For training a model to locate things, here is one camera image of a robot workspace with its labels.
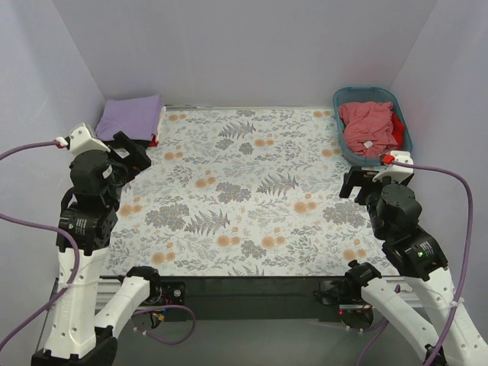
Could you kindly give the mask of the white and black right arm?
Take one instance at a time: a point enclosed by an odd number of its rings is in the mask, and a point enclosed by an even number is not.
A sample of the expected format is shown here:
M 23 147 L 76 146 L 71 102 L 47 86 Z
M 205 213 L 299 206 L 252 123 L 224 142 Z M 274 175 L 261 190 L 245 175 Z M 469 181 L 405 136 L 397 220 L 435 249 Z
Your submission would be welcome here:
M 408 184 L 413 168 L 395 163 L 382 172 L 353 166 L 345 173 L 341 198 L 360 189 L 357 204 L 367 208 L 374 236 L 387 260 L 418 297 L 422 318 L 392 290 L 371 264 L 351 262 L 345 285 L 386 318 L 415 349 L 425 365 L 485 365 L 487 343 L 461 299 L 462 281 L 452 281 L 448 260 L 420 225 L 421 204 Z

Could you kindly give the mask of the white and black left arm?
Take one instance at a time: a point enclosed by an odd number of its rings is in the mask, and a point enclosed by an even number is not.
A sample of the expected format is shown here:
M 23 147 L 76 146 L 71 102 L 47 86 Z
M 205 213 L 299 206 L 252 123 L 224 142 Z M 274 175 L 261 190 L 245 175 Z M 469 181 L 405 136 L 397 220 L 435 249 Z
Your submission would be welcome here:
M 57 236 L 60 298 L 54 304 L 50 334 L 32 356 L 32 365 L 113 364 L 121 330 L 142 302 L 160 294 L 157 270 L 133 267 L 101 312 L 95 312 L 122 188 L 151 165 L 144 147 L 124 133 L 115 133 L 114 142 L 127 151 L 125 157 L 84 128 L 68 138 L 75 156 L 69 165 L 72 187 L 63 198 L 58 227 L 75 242 Z

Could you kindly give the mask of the purple t shirt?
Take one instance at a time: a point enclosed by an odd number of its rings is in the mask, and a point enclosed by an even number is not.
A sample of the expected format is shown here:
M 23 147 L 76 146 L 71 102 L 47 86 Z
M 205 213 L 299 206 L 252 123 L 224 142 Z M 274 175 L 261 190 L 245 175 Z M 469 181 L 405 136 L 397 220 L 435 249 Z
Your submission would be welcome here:
M 109 99 L 95 133 L 102 141 L 112 141 L 123 132 L 132 140 L 151 141 L 156 135 L 163 108 L 160 95 L 127 100 Z

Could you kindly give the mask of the black robot base mount plate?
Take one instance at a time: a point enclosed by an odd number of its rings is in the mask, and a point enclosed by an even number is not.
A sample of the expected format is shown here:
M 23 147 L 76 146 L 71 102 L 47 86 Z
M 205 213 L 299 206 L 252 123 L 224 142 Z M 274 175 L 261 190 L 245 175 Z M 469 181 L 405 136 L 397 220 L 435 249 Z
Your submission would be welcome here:
M 198 320 L 317 319 L 338 321 L 364 304 L 343 277 L 162 277 L 151 305 L 182 305 Z

